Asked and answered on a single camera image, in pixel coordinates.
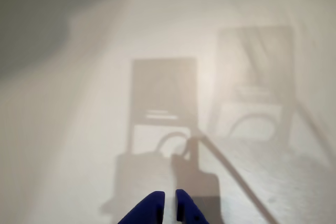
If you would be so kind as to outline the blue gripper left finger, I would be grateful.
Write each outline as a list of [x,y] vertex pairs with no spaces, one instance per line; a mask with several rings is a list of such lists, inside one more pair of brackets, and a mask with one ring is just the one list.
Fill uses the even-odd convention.
[[162,224],[165,192],[154,191],[133,207],[118,224]]

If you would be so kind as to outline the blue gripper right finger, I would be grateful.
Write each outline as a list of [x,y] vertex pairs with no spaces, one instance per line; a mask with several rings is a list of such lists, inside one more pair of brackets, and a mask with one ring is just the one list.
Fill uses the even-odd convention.
[[183,189],[175,191],[176,220],[185,224],[209,224],[190,195]]

